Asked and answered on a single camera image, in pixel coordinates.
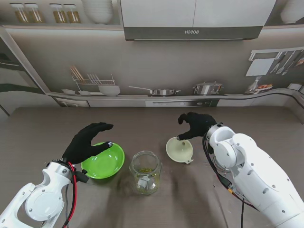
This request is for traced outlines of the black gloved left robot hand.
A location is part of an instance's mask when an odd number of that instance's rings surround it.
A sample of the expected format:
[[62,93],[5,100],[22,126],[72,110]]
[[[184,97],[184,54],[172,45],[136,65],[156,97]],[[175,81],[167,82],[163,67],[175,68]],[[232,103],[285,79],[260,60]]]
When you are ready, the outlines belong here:
[[79,164],[90,157],[97,156],[101,152],[111,148],[113,143],[107,141],[98,146],[92,146],[92,139],[100,132],[111,130],[113,124],[92,123],[80,130],[62,155],[62,159],[72,164]]

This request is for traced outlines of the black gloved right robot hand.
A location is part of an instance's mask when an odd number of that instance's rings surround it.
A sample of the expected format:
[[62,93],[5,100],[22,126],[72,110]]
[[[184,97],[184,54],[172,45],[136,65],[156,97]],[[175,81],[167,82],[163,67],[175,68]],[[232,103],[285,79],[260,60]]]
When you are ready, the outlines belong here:
[[189,112],[181,114],[178,118],[178,123],[186,122],[189,124],[190,129],[177,136],[178,140],[189,140],[195,137],[203,137],[210,127],[217,124],[215,119],[209,114],[198,114]]

